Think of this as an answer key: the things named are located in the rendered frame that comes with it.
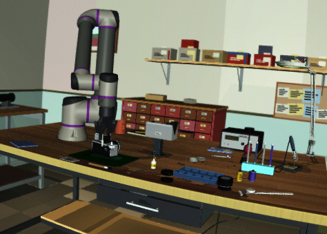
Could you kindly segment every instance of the dark green mat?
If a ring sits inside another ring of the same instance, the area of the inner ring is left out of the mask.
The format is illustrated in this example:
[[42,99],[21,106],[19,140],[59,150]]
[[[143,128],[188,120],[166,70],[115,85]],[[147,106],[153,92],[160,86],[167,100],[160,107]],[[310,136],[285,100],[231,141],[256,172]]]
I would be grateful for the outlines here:
[[100,154],[92,153],[92,150],[81,151],[78,153],[70,154],[69,156],[84,159],[90,162],[97,162],[108,166],[123,166],[139,159],[138,157],[130,157],[128,155],[122,154],[118,154],[116,157],[111,157],[110,159],[105,159],[104,156]]

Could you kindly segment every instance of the checkered floor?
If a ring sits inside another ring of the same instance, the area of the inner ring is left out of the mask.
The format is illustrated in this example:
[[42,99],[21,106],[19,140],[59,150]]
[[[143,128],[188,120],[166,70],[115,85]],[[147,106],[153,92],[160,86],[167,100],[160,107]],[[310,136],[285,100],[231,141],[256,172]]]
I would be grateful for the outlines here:
[[[37,166],[31,164],[25,164],[19,166],[19,168],[31,170],[36,173],[38,169]],[[201,228],[186,226],[184,224],[159,219],[150,215],[144,215],[143,213],[99,202],[97,201],[96,182],[80,179],[79,184],[79,199],[82,201],[189,231],[205,234],[299,233],[298,228],[271,224],[245,217],[226,215],[223,213],[220,213],[219,215],[218,226],[216,225],[218,213],[213,213]],[[39,190],[37,186],[38,182],[32,182],[30,184],[25,184],[23,186],[0,192],[0,232],[72,202],[72,177],[69,175],[63,175],[45,169],[45,188]],[[27,228],[20,233],[55,234],[64,232],[40,223]],[[327,234],[327,230],[323,230],[323,227],[321,226],[319,233]]]

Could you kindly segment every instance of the background desk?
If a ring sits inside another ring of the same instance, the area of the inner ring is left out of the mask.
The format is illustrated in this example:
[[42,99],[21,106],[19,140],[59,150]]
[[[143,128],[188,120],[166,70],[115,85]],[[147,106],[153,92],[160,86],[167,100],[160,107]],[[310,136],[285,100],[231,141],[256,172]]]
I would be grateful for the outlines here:
[[[327,223],[327,177],[324,157],[311,158],[299,154],[298,164],[304,167],[302,171],[295,174],[282,171],[275,173],[274,176],[257,175],[256,182],[249,182],[247,173],[244,173],[243,182],[234,180],[232,190],[223,192],[218,190],[217,186],[176,177],[171,184],[160,181],[161,169],[177,170],[183,166],[224,173],[235,179],[236,171],[241,167],[239,160],[242,153],[235,151],[231,159],[211,157],[213,153],[208,152],[207,148],[218,146],[218,142],[188,138],[165,141],[163,151],[166,156],[157,158],[157,169],[127,174],[128,171],[150,168],[152,157],[148,154],[152,152],[153,139],[129,134],[112,134],[112,139],[121,143],[119,153],[140,159],[125,166],[106,170],[89,166],[88,162],[83,160],[76,164],[59,160],[59,156],[89,149],[95,133],[93,127],[87,127],[89,137],[87,141],[65,142],[57,139],[60,126],[61,124],[58,123],[2,130],[0,131],[1,154],[74,176],[74,199],[78,199],[78,181],[79,177],[82,177],[99,182],[98,194],[105,191],[113,194],[116,191],[116,193],[134,194],[134,197],[139,195],[138,205],[142,203],[142,196],[147,197],[148,201],[157,199],[198,208],[206,213],[221,211],[296,226],[302,228],[301,233],[317,233],[317,225]],[[10,143],[12,140],[30,140],[39,146],[22,150],[15,148]],[[198,156],[206,157],[207,160],[196,164],[188,161],[189,157]],[[273,166],[280,165],[284,156],[285,152],[274,151]],[[239,196],[238,190],[250,187],[257,191],[293,192],[294,195]],[[112,196],[109,195],[106,201],[113,199]],[[131,205],[122,207],[154,215],[153,212],[143,208]]]
[[10,116],[21,115],[29,118],[39,119],[40,124],[45,124],[48,110],[43,108],[33,108],[24,105],[11,104],[19,108],[0,109],[0,117],[6,117],[6,129],[10,129]]

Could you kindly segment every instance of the bulletin board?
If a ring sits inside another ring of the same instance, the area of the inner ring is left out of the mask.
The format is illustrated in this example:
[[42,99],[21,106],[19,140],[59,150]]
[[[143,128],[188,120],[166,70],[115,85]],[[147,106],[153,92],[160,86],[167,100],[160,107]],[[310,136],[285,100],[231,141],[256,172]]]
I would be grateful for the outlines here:
[[[327,86],[316,86],[315,123],[327,124]],[[311,85],[277,82],[274,118],[310,122]]]

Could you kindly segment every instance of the small display screen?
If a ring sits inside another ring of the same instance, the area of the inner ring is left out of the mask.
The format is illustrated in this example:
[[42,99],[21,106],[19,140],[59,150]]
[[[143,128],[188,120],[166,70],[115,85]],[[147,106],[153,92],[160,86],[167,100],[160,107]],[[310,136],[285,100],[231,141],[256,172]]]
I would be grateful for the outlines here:
[[233,141],[239,141],[239,138],[236,136],[231,136],[231,135],[225,135],[225,139],[227,140],[233,140]]

